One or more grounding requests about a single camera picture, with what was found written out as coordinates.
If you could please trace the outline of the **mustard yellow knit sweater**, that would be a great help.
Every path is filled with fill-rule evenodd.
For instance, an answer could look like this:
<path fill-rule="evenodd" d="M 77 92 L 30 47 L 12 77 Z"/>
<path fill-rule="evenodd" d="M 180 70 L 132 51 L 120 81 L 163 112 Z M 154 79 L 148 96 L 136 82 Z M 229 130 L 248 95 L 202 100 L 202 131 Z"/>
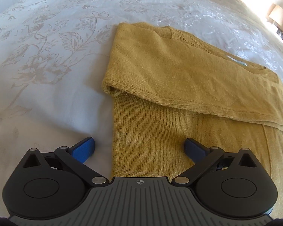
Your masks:
<path fill-rule="evenodd" d="M 283 83 L 268 68 L 172 27 L 118 25 L 102 89 L 113 98 L 113 176 L 166 176 L 192 166 L 193 138 L 249 148 L 278 189 L 283 218 Z"/>

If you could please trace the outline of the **white floral bedspread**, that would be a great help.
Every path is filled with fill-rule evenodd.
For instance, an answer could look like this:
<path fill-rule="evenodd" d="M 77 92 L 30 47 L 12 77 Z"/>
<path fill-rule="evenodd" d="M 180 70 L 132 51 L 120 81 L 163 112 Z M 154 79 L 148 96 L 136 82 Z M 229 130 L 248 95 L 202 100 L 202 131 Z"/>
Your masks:
<path fill-rule="evenodd" d="M 87 165 L 113 177 L 113 98 L 102 83 L 118 25 L 141 22 L 192 34 L 283 83 L 283 43 L 239 0 L 22 0 L 0 14 L 0 216 L 4 184 L 32 146 L 92 136 Z"/>

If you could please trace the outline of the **beige bedside lamp right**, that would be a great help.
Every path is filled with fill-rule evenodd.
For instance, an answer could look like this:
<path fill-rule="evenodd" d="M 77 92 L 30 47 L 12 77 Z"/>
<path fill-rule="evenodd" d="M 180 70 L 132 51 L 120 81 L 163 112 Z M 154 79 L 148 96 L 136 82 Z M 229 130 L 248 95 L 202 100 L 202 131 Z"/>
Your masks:
<path fill-rule="evenodd" d="M 281 27 L 283 24 L 283 8 L 279 5 L 272 4 L 267 14 L 267 21 Z"/>

